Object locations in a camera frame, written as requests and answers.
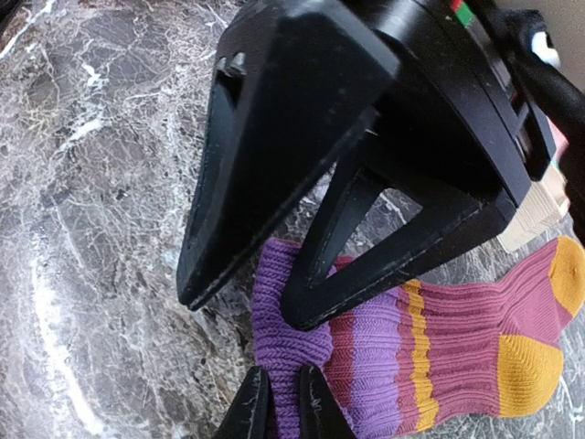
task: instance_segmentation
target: yellow sock toe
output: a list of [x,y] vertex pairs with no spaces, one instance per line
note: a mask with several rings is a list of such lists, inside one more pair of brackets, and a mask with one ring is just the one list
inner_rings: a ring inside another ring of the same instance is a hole
[[557,301],[576,316],[585,300],[585,251],[568,236],[558,238],[548,277]]

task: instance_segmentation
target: yellow stripe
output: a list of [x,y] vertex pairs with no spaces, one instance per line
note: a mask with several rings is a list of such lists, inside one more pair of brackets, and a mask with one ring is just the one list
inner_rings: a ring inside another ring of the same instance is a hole
[[410,379],[414,382],[417,407],[420,413],[417,431],[422,432],[434,425],[439,412],[439,403],[432,398],[432,382],[429,379],[431,341],[425,334],[427,320],[422,315],[424,299],[420,295],[420,282],[408,282],[404,285],[404,291],[409,295],[409,313],[412,317],[412,335],[414,336],[414,350],[412,351],[414,371],[410,375]]

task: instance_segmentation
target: sock cuff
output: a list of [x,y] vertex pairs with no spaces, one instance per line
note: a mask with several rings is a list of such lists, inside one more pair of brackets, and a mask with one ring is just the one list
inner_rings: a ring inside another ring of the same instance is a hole
[[277,240],[266,243],[251,304],[256,363],[266,369],[271,379],[280,439],[300,437],[298,376],[301,367],[314,364],[323,370],[333,353],[329,324],[303,332],[290,327],[282,317],[282,290],[298,251],[299,247],[291,243]]

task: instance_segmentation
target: sock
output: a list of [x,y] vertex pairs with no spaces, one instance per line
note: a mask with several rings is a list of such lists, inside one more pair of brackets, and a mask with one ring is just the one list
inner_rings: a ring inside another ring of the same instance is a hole
[[296,374],[308,362],[324,368],[358,438],[420,432],[465,413],[524,416],[556,389],[558,337],[585,295],[585,255],[571,239],[551,242],[499,283],[413,281],[309,333],[288,327],[278,306],[297,252],[266,244],[252,299],[257,362],[271,376],[281,438],[299,437]]
[[298,251],[296,244],[269,240],[262,250],[252,297],[256,363],[271,379],[281,439],[300,437],[297,380],[301,367],[314,364],[323,370],[333,352],[328,324],[303,332],[292,329],[282,318],[282,290]]

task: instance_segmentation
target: marble countertop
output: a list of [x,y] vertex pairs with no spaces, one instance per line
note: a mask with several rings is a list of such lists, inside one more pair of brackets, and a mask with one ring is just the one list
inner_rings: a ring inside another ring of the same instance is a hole
[[[0,40],[0,437],[209,438],[252,364],[255,259],[202,311],[174,270],[197,182],[207,90],[233,0],[34,0]],[[327,177],[281,225],[300,239]],[[388,193],[352,237],[407,220]],[[493,281],[496,242],[426,276]],[[585,437],[585,314],[534,416],[464,416],[420,437]]]

